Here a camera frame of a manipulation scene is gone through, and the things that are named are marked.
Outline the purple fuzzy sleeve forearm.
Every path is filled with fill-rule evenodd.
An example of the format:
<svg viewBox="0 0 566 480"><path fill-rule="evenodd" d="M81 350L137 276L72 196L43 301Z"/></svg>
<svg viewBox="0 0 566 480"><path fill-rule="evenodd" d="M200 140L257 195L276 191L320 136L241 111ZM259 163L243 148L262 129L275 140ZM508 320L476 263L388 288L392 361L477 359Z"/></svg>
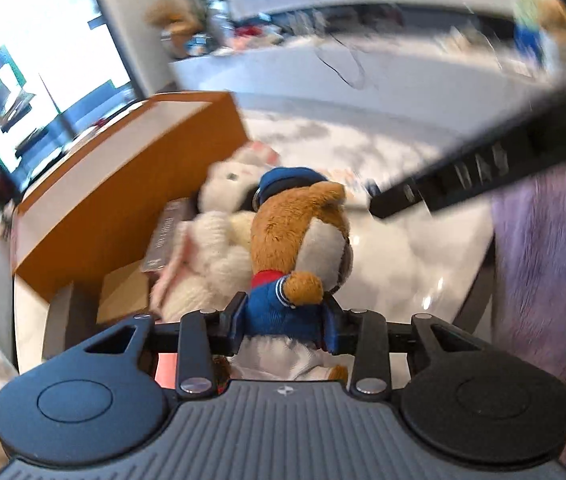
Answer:
<svg viewBox="0 0 566 480"><path fill-rule="evenodd" d="M566 384L566 165L492 197L493 344Z"/></svg>

